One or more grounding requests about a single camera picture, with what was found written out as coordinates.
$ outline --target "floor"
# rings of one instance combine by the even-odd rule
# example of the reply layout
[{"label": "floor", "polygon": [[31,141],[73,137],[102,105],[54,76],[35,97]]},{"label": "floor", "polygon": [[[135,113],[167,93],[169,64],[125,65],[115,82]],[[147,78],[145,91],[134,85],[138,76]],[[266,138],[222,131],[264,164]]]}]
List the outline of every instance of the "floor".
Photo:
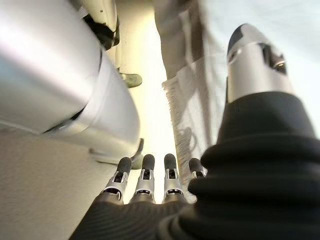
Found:
[{"label": "floor", "polygon": [[[155,156],[155,200],[163,199],[164,162],[175,153],[160,38],[149,0],[119,0],[124,73],[139,74],[130,89],[141,122],[143,153]],[[116,166],[97,163],[88,149],[19,131],[0,130],[0,236],[6,240],[68,239]],[[140,170],[132,170],[124,201],[134,193]]]}]

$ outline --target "white fabric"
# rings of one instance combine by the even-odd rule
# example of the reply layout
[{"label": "white fabric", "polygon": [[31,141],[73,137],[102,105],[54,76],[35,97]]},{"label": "white fabric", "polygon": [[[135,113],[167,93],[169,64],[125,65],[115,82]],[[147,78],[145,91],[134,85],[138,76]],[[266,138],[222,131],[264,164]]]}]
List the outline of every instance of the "white fabric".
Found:
[{"label": "white fabric", "polygon": [[[163,83],[170,105],[182,183],[187,188],[188,161],[200,158],[215,144],[225,105],[227,49],[234,30],[244,23],[258,28],[278,47],[287,61],[287,72],[297,96],[302,100],[320,137],[320,1],[319,0],[201,0],[198,1],[203,27],[203,56],[191,39],[201,28],[194,18],[195,0],[159,1],[155,4],[156,23],[161,37],[164,65],[172,75],[170,60],[185,62],[175,76]],[[170,23],[181,20],[184,36],[170,32]],[[185,52],[178,51],[185,45]]]},{"label": "white fabric", "polygon": [[[216,93],[225,89],[229,39],[241,24],[259,29],[286,58],[287,72],[320,137],[320,1],[202,0],[206,77]],[[210,94],[217,106],[224,99]]]}]

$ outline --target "robotic hand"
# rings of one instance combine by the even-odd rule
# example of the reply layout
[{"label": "robotic hand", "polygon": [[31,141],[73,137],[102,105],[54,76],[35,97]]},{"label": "robotic hand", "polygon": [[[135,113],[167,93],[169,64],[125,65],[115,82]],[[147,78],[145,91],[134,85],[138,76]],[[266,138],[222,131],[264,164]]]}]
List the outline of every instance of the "robotic hand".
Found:
[{"label": "robotic hand", "polygon": [[[190,171],[200,176],[198,173],[203,173],[200,161],[193,158],[190,163],[195,166]],[[122,158],[70,239],[153,239],[163,218],[177,214],[189,205],[179,180],[176,158],[170,153],[164,157],[163,201],[162,204],[155,203],[154,166],[154,156],[145,155],[135,193],[129,204],[124,205],[131,160]]]},{"label": "robotic hand", "polygon": [[[293,93],[282,53],[244,24],[231,36],[227,59],[217,144],[201,164],[189,162],[188,190],[197,202],[186,202],[168,154],[165,196],[154,204],[154,158],[146,155],[131,203],[121,205],[123,188],[109,182],[115,191],[96,198],[71,239],[320,239],[320,141]],[[120,175],[125,182],[125,171]],[[116,202],[104,200],[109,195]]]}]

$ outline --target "silver metal part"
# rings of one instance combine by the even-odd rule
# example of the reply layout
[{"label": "silver metal part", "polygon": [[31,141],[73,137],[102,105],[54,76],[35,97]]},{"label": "silver metal part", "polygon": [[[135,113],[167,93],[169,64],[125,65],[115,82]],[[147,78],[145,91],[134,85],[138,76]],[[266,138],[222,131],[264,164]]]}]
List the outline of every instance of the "silver metal part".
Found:
[{"label": "silver metal part", "polygon": [[83,109],[100,46],[67,1],[0,3],[0,123],[41,134]]},{"label": "silver metal part", "polygon": [[103,54],[92,97],[82,113],[43,136],[87,146],[118,163],[132,156],[139,145],[140,122],[127,87],[109,58]]},{"label": "silver metal part", "polygon": [[196,178],[197,178],[197,172],[196,172],[196,171],[193,171],[193,172],[191,173],[191,177],[192,177],[193,179],[196,179]]},{"label": "silver metal part", "polygon": [[0,3],[0,124],[93,149],[135,154],[140,123],[118,71],[68,1]]},{"label": "silver metal part", "polygon": [[117,189],[121,194],[119,195],[118,199],[119,201],[123,200],[127,182],[128,182],[128,174],[126,172],[123,173],[123,177],[121,179],[121,182],[115,182],[115,177],[117,176],[118,171],[115,172],[113,177],[109,180],[108,184],[105,186],[105,188],[102,190],[101,193],[106,191],[107,189]]},{"label": "silver metal part", "polygon": [[283,54],[255,27],[244,24],[240,30],[242,38],[232,46],[227,57],[228,102],[262,92],[294,95]]},{"label": "silver metal part", "polygon": [[155,178],[154,178],[154,171],[150,169],[150,178],[149,179],[143,179],[145,174],[145,169],[141,170],[140,177],[138,179],[138,182],[136,184],[135,193],[140,190],[147,190],[152,195],[152,199],[154,198],[154,192],[155,192]]},{"label": "silver metal part", "polygon": [[165,177],[164,177],[164,196],[166,196],[167,191],[169,190],[180,190],[183,192],[179,175],[177,169],[174,169],[175,178],[169,178],[169,169],[165,170]]}]

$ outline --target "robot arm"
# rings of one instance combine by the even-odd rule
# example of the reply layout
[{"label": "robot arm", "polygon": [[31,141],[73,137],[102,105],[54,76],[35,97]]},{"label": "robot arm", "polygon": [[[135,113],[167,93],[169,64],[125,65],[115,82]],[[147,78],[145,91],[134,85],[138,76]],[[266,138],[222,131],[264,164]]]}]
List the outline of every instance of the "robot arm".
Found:
[{"label": "robot arm", "polygon": [[111,162],[135,153],[133,100],[69,2],[1,3],[0,34],[0,124],[93,148]]}]

